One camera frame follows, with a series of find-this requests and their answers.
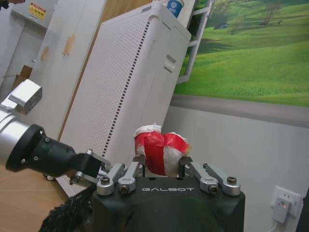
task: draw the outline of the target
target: bolt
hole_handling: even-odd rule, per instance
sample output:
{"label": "bolt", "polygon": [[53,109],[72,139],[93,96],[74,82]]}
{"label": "bolt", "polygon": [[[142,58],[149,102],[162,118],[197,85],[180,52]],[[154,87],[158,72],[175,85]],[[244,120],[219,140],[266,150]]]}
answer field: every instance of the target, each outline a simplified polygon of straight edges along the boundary
{"label": "bolt", "polygon": [[208,190],[211,195],[215,195],[218,192],[218,188],[216,186],[209,186]]}
{"label": "bolt", "polygon": [[103,177],[101,177],[101,179],[100,179],[100,182],[101,182],[101,184],[107,184],[107,183],[109,183],[110,182],[110,178],[108,177],[108,176],[103,176]]}
{"label": "bolt", "polygon": [[229,183],[229,184],[236,184],[237,182],[237,179],[233,176],[229,176],[226,181]]}
{"label": "bolt", "polygon": [[88,149],[88,150],[86,151],[86,154],[91,155],[92,153],[93,153],[93,150],[92,150],[92,149]]}
{"label": "bolt", "polygon": [[119,189],[121,194],[128,194],[129,193],[129,188],[125,185],[121,186]]}

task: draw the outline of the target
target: robotic hand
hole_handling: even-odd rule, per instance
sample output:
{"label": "robotic hand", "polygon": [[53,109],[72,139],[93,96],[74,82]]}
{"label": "robotic hand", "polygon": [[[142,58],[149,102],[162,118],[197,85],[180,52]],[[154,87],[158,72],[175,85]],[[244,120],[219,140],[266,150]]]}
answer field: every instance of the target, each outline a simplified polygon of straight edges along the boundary
{"label": "robotic hand", "polygon": [[12,172],[25,168],[53,177],[67,174],[73,183],[97,183],[99,170],[108,172],[111,163],[88,150],[76,154],[72,147],[48,138],[38,125],[27,125],[15,116],[23,114],[42,98],[42,88],[30,80],[21,83],[0,107],[0,164]]}
{"label": "robotic hand", "polygon": [[93,231],[243,231],[245,196],[236,178],[186,156],[179,160],[178,177],[147,178],[144,155],[126,169],[92,150],[76,154],[15,116],[15,110],[27,114],[41,97],[42,88],[26,80],[2,102],[0,165],[12,172],[66,174],[71,183],[91,185]]}

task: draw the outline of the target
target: yellow sticker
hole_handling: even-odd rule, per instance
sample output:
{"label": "yellow sticker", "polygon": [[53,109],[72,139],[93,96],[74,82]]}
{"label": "yellow sticker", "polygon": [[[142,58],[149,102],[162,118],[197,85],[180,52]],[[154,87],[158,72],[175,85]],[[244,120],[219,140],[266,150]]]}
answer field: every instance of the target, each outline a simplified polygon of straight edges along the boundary
{"label": "yellow sticker", "polygon": [[46,10],[44,10],[43,8],[39,7],[38,5],[34,4],[33,2],[30,4],[28,11],[39,17],[40,19],[44,19],[45,18],[45,14],[46,14]]}

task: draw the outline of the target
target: power outlet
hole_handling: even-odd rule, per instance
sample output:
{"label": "power outlet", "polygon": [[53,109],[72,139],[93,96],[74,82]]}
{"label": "power outlet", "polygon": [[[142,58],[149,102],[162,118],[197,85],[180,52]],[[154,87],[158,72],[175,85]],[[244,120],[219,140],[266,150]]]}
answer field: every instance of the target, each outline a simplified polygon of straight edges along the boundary
{"label": "power outlet", "polygon": [[272,194],[271,197],[270,202],[271,207],[275,206],[277,198],[282,198],[288,202],[291,202],[290,215],[293,217],[297,217],[301,205],[303,204],[303,197],[301,195],[276,186],[274,193]]}

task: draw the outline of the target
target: wall poster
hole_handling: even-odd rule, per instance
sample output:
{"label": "wall poster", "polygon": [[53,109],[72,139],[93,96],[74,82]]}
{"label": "wall poster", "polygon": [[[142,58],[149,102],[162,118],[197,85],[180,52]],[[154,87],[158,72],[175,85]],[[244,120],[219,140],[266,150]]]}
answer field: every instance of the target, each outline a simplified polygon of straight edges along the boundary
{"label": "wall poster", "polygon": [[175,93],[309,106],[309,1],[216,0]]}

